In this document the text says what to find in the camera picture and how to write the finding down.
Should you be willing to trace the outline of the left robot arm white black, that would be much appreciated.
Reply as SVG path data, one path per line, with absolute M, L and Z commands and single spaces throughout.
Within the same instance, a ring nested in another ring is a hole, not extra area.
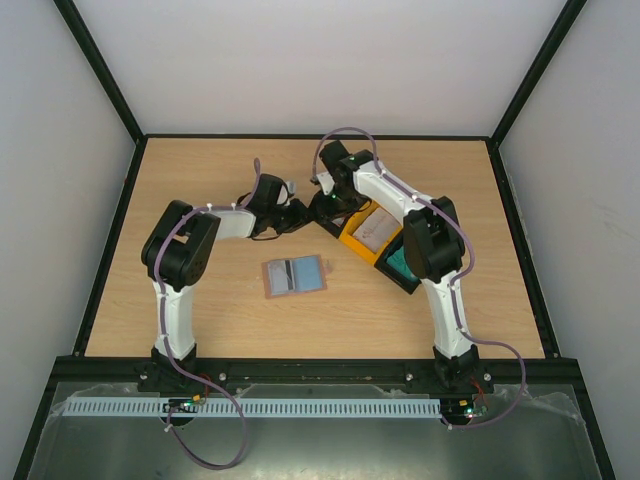
M 158 335 L 151 359 L 159 370 L 184 381 L 204 380 L 196 374 L 193 301 L 217 241 L 256 240 L 268 229 L 280 236 L 311 220 L 293 184 L 264 173 L 252 191 L 228 206 L 171 201 L 141 252 L 156 295 Z

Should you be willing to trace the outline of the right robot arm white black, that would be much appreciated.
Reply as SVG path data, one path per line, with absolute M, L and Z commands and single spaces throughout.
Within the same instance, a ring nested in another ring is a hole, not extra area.
M 471 249 L 459 227 L 453 202 L 446 196 L 421 193 L 391 173 L 375 152 L 350 153 L 339 141 L 318 148 L 312 183 L 319 187 L 310 210 L 316 222 L 333 235 L 343 232 L 338 218 L 349 221 L 365 203 L 377 204 L 402 227 L 405 262 L 423 285 L 434 321 L 435 375 L 445 390 L 466 385 L 479 364 L 470 339 L 462 294 L 456 284 L 462 260 Z M 325 170 L 317 170 L 322 162 Z

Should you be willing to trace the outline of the pink card holder wallet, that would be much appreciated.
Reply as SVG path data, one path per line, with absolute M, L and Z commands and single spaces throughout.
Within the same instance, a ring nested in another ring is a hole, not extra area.
M 288 259 L 292 263 L 295 278 L 295 290 L 286 295 L 273 296 L 270 294 L 269 280 L 267 273 L 267 263 L 274 260 Z M 325 265 L 320 255 L 308 255 L 295 258 L 281 258 L 264 262 L 262 267 L 262 278 L 267 299 L 275 299 L 287 296 L 302 295 L 323 291 L 328 288 L 326 280 Z

